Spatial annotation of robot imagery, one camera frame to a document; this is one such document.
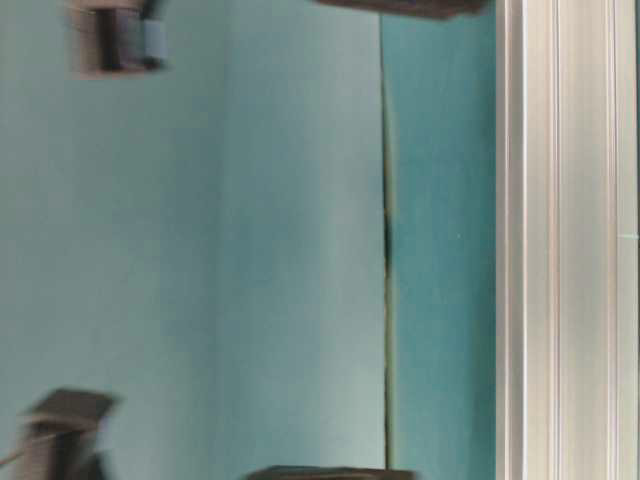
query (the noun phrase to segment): teal wall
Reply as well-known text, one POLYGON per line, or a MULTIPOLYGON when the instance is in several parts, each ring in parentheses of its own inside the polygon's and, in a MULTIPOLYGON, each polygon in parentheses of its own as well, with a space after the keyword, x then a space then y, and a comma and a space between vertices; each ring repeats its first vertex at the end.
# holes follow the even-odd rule
POLYGON ((393 465, 495 478, 495 13, 382 22, 393 465))
POLYGON ((72 385, 113 480, 381 466, 377 17, 170 1, 170 71, 84 81, 60 5, 0 2, 0 452, 72 385))

